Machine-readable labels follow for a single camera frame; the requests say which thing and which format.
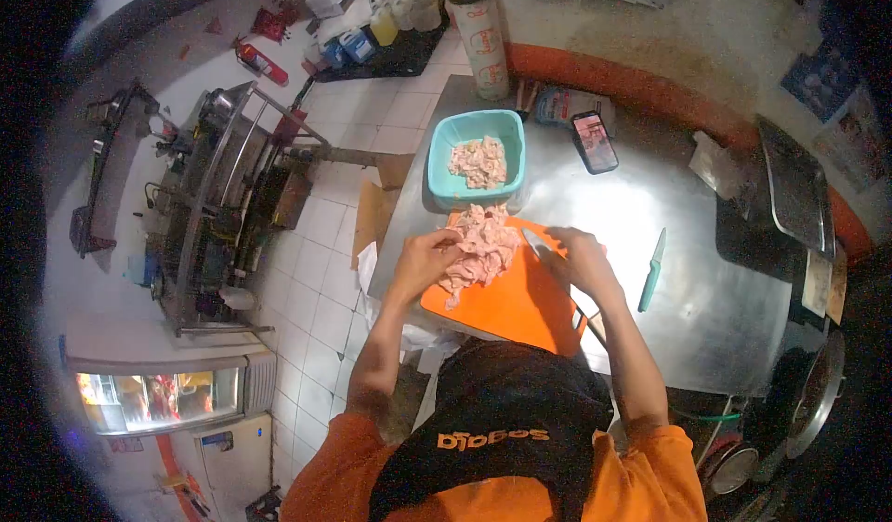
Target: red fire extinguisher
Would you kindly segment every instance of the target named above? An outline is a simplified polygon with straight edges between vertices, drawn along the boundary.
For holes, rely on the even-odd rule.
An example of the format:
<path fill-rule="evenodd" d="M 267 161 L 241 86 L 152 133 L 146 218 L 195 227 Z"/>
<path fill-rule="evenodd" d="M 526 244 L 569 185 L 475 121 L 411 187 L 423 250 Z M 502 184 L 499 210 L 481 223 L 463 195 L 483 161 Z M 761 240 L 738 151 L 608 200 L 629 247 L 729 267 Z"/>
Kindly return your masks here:
<path fill-rule="evenodd" d="M 237 37 L 232 43 L 232 47 L 236 49 L 236 59 L 250 69 L 263 73 L 280 86 L 288 84 L 288 73 L 256 47 L 251 44 L 243 44 L 243 39 L 243 37 Z"/>

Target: kitchen counter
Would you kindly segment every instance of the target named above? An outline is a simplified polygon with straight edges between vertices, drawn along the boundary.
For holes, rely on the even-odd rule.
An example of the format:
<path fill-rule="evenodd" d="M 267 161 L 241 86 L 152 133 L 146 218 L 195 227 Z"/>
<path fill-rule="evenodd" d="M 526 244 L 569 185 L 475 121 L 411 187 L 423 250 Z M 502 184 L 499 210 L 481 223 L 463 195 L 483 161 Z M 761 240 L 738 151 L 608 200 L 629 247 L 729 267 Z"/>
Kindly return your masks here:
<path fill-rule="evenodd" d="M 477 97 L 471 77 L 450 77 L 378 253 L 372 297 L 380 298 L 393 278 L 404 238 L 446 225 L 447 211 L 433 203 L 424 181 L 433 128 L 457 113 L 513 107 L 513 98 L 493 103 Z M 623 108 L 617 108 L 613 130 L 619 167 L 593 176 L 570 131 L 530 119 L 525 124 L 529 200 L 517 216 L 545 226 L 576 226 L 607 246 L 608 260 L 667 386 L 764 395 L 783 339 L 791 284 L 719 254 L 716 239 L 724 238 L 722 230 L 729 227 L 716 223 L 715 192 L 688 168 L 694 143 L 687 131 Z M 649 261 L 664 226 L 662 272 L 648 311 L 639 313 Z M 435 318 L 442 326 L 493 338 Z M 588 329 L 582 348 L 593 370 L 609 373 L 607 353 Z"/>

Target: smartphone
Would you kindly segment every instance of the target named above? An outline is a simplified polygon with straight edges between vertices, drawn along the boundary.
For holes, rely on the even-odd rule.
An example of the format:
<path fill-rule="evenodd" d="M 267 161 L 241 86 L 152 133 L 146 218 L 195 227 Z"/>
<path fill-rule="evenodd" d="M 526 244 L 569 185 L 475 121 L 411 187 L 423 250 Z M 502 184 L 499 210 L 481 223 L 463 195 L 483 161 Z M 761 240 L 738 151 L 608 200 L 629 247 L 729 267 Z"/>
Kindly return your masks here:
<path fill-rule="evenodd" d="M 577 113 L 573 123 L 573 142 L 583 158 L 585 169 L 592 175 L 615 170 L 619 165 L 617 153 L 610 145 L 608 131 L 597 111 Z"/>

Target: phone screen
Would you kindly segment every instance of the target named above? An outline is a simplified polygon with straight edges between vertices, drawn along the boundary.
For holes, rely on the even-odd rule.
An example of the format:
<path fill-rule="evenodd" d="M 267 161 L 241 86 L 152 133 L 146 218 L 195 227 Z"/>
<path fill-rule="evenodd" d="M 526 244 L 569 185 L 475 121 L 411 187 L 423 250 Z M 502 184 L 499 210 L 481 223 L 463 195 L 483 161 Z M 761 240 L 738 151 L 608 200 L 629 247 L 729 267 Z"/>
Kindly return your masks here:
<path fill-rule="evenodd" d="M 601 117 L 596 113 L 574 119 L 573 126 L 579 133 L 583 143 L 585 157 L 588 159 L 592 171 L 613 170 L 619 161 L 610 146 L 608 132 L 604 128 Z"/>

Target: orange cutting board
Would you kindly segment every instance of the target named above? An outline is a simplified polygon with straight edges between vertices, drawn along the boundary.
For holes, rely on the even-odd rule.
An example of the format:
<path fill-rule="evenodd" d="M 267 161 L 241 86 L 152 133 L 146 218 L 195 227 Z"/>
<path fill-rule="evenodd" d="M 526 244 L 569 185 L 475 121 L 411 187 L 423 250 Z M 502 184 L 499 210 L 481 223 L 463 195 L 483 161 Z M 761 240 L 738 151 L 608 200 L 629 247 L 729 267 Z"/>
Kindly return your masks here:
<path fill-rule="evenodd" d="M 576 304 L 536 257 L 520 229 L 530 229 L 562 256 L 566 250 L 559 250 L 558 242 L 545 235 L 545 227 L 539 224 L 508 217 L 505 225 L 515 227 L 521 239 L 507 271 L 486 287 L 477 283 L 463 289 L 461 302 L 452 311 L 446 311 L 450 294 L 439 284 L 430 286 L 421 296 L 421 306 L 497 337 L 574 356 L 585 323 L 579 330 L 574 329 Z"/>

